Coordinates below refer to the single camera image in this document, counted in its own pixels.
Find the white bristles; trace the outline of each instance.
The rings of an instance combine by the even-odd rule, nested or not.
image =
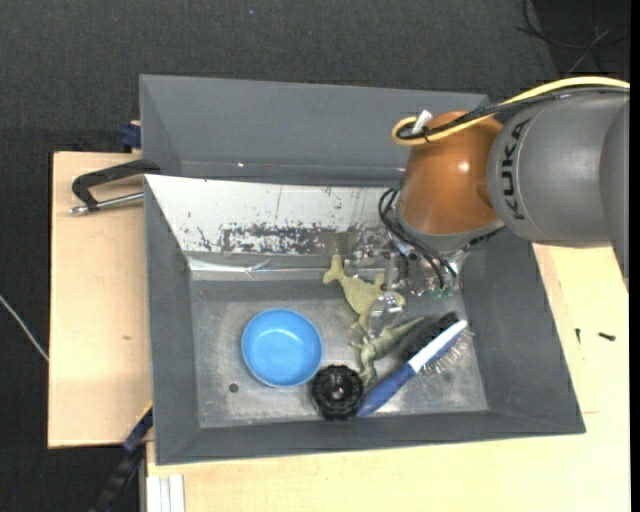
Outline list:
[[[447,353],[436,362],[423,367],[421,374],[432,377],[442,375],[445,371],[455,366],[456,362],[464,356],[469,350],[472,341],[473,333],[469,329],[465,329]]]

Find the blue bowl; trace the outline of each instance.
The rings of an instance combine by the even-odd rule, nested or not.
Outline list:
[[[270,309],[254,316],[245,327],[242,357],[254,377],[264,384],[298,386],[318,371],[322,340],[301,314]]]

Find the yellow cable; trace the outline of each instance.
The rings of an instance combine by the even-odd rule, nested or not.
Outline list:
[[[507,105],[508,103],[513,103],[515,101],[533,98],[534,96],[540,96],[541,94],[545,94],[547,92],[555,91],[558,89],[564,89],[567,87],[576,87],[580,85],[602,85],[602,86],[610,86],[610,87],[622,87],[624,89],[631,88],[631,85],[629,84],[629,82],[625,82],[624,80],[618,80],[616,78],[607,78],[602,76],[564,78],[562,80],[556,80],[555,82],[550,82],[548,84],[534,87],[533,89],[523,92],[522,94],[518,94],[517,96],[514,96],[511,99],[503,101],[499,105]],[[476,123],[479,123],[485,119],[488,119],[489,117],[492,117],[493,115],[495,114],[488,114],[486,116],[479,117],[478,119],[473,119],[471,121],[467,121],[466,123],[462,123],[458,126],[454,126],[440,133],[435,133],[433,135],[430,135],[429,142],[435,142],[437,140],[444,139],[449,135],[453,135],[454,133],[458,133],[462,130],[465,130],[466,128],[469,128],[470,126],[473,126]],[[416,119],[417,119],[416,116],[411,116],[411,117],[406,117],[402,119],[400,122],[398,122],[393,127],[393,130],[391,131],[391,139],[393,140],[393,142],[395,142],[396,144],[399,144],[400,146],[418,146],[420,144],[424,144],[426,140],[423,138],[407,140],[407,139],[401,139],[397,135],[398,131],[402,127],[407,126],[411,123],[415,123]]]

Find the black cable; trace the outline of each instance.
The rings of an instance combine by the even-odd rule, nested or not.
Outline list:
[[[546,94],[541,94],[539,96],[533,96],[531,98],[524,98],[521,100],[512,101],[510,103],[492,103],[490,105],[472,110],[471,112],[467,112],[466,114],[463,114],[460,117],[457,117],[453,121],[450,121],[437,128],[428,129],[425,127],[422,129],[421,132],[416,134],[402,135],[403,131],[408,131],[412,128],[411,125],[405,125],[400,127],[398,131],[395,133],[395,135],[396,137],[402,140],[417,140],[417,139],[426,138],[428,141],[430,135],[435,135],[437,133],[443,132],[445,130],[449,130],[450,128],[454,128],[463,123],[467,123],[469,121],[473,121],[475,119],[478,119],[484,116],[510,111],[516,108],[520,108],[523,105],[531,106],[531,105],[535,105],[537,103],[542,103],[545,101],[565,99],[565,98],[570,98],[579,94],[590,94],[590,93],[630,94],[630,90],[624,89],[622,87],[608,87],[608,86],[569,87],[569,88],[559,89],[557,91],[549,92]]]
[[[153,408],[150,407],[142,418],[138,420],[138,423],[122,445],[122,458],[103,486],[89,512],[112,512],[113,507],[124,495],[144,459],[145,448],[142,444],[142,438],[152,425]]]
[[[546,35],[544,32],[542,32],[541,30],[538,30],[534,24],[533,21],[531,20],[531,17],[529,16],[529,10],[527,9],[527,1],[528,0],[523,0],[522,1],[522,13],[524,16],[524,20],[527,23],[527,29],[522,29],[522,28],[518,28],[518,30],[521,30],[527,34],[530,34],[532,36],[535,36],[539,39],[542,39],[543,41],[546,41],[549,44],[553,44],[556,46],[560,46],[562,48],[570,48],[572,50],[588,50],[591,51],[595,46],[593,45],[593,42],[591,42],[588,45],[577,45],[577,44],[573,44],[573,43],[567,43],[565,41],[559,41],[557,39],[553,39],[551,37],[549,37],[548,35]],[[622,41],[624,41],[627,37],[629,37],[631,35],[631,31],[625,33],[624,35],[622,35],[621,37],[619,37],[618,39],[615,39],[613,41],[610,41],[607,44],[603,44],[603,45],[598,45],[597,48],[608,48],[610,46],[615,46],[618,43],[621,43]]]
[[[420,251],[420,254],[429,262],[434,272],[436,273],[438,282],[440,283],[440,288],[444,288],[444,274],[442,273],[440,266],[447,268],[447,270],[449,270],[453,277],[456,277],[457,275],[456,271],[453,269],[453,267],[451,267],[450,263],[446,260],[446,258],[438,256],[438,254],[433,249],[412,236],[410,233],[407,233],[407,231],[405,231],[402,226],[392,221],[388,217],[388,213],[391,210],[391,205],[393,204],[399,192],[400,189],[398,187],[392,187],[380,196],[380,200],[378,201],[378,214],[380,216],[380,219],[391,233],[400,238],[403,242],[416,247]],[[385,200],[389,195],[391,195],[391,199],[389,199],[385,203]]]

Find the table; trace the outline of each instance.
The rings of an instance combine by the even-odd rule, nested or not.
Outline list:
[[[52,449],[121,443],[151,398],[142,208],[68,213],[74,177],[136,158],[53,157]],[[148,474],[184,475],[189,512],[630,509],[628,292],[613,251],[534,249],[586,434],[178,466],[155,465],[149,440]]]

